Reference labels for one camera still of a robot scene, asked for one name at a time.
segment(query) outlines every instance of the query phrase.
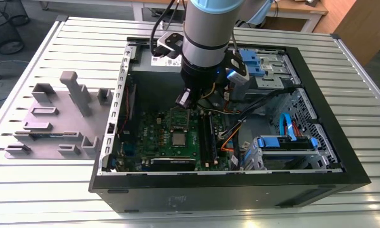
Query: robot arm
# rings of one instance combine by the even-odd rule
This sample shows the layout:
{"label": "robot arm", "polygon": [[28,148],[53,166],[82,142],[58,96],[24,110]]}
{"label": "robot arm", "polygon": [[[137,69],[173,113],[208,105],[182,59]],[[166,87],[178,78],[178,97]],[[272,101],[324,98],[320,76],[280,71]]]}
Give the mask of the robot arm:
{"label": "robot arm", "polygon": [[170,32],[158,39],[158,44],[168,49],[168,57],[182,56],[180,74],[185,88],[176,104],[185,109],[196,108],[202,90],[212,87],[226,69],[232,70],[234,79],[249,78],[241,58],[228,51],[242,2],[188,0],[184,35]]}

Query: metal frame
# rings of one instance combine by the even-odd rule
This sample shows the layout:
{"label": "metal frame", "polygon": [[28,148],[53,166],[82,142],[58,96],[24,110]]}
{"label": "metal frame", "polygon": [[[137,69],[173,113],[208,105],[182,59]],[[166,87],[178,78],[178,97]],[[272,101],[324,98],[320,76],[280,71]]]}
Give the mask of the metal frame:
{"label": "metal frame", "polygon": [[[152,29],[150,22],[73,17],[61,28],[58,26],[60,22],[56,22],[42,49],[33,57],[36,63],[30,62],[0,110],[0,134],[17,124],[6,121],[22,111],[14,108],[24,103],[21,96],[28,95],[29,85],[52,83],[58,70],[76,65],[90,87],[97,83],[106,85],[105,79],[117,78],[126,36],[146,37]],[[180,31],[181,27],[172,24],[169,30]],[[8,160],[0,151],[0,225],[65,228],[86,228],[93,224],[120,227],[121,223],[128,227],[154,228],[172,223],[174,227],[220,228],[301,228],[312,227],[312,224],[319,228],[340,227],[341,224],[380,226],[380,99],[363,82],[363,73],[352,67],[349,51],[343,50],[327,34],[237,28],[234,36],[236,40],[249,44],[299,48],[372,184],[295,209],[117,214],[100,197],[88,192],[93,161]],[[105,70],[102,80],[90,79],[98,69]],[[46,73],[48,77],[34,78]]]}

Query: wooden desk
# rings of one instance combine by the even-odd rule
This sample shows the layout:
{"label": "wooden desk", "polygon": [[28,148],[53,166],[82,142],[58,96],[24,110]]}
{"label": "wooden desk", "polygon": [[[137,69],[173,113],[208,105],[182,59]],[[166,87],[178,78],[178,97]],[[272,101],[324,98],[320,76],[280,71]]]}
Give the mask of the wooden desk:
{"label": "wooden desk", "polygon": [[[281,0],[279,4],[279,18],[305,19],[301,32],[312,32],[323,15],[328,14],[328,10],[323,3],[319,2],[316,7],[305,5],[304,1]],[[276,5],[272,4],[269,17],[275,16]]]}
{"label": "wooden desk", "polygon": [[[144,21],[142,9],[144,8],[158,8],[165,9],[170,0],[50,0],[54,2],[68,3],[85,3],[94,5],[113,5],[113,6],[129,6],[133,9],[133,18],[137,21]],[[182,4],[178,5],[178,10],[184,10]],[[275,16],[276,5],[272,4],[268,16]],[[301,29],[301,32],[312,32],[317,25],[317,21],[321,16],[328,13],[325,7],[319,2],[316,7],[307,6],[303,2],[295,2],[293,0],[281,0],[279,2],[279,17],[280,18],[295,18],[305,19],[307,22]]]}

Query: motherboard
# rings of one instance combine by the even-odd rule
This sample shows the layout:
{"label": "motherboard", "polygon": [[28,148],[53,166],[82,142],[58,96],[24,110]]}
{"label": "motherboard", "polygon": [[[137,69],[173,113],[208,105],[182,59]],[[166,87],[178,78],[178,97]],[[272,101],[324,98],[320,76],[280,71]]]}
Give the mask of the motherboard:
{"label": "motherboard", "polygon": [[117,171],[225,171],[226,152],[216,147],[221,114],[184,110],[141,112],[136,143],[122,142]]}

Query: ram slot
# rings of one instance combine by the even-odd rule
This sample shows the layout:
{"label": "ram slot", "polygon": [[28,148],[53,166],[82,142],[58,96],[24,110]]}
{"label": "ram slot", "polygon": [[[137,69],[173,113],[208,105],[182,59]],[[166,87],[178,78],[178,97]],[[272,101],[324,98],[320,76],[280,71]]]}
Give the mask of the ram slot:
{"label": "ram slot", "polygon": [[200,145],[200,159],[201,164],[205,167],[214,161],[213,155],[213,146],[212,146],[212,138],[213,138],[213,127],[209,121],[209,115],[201,114],[198,115],[198,145]]}

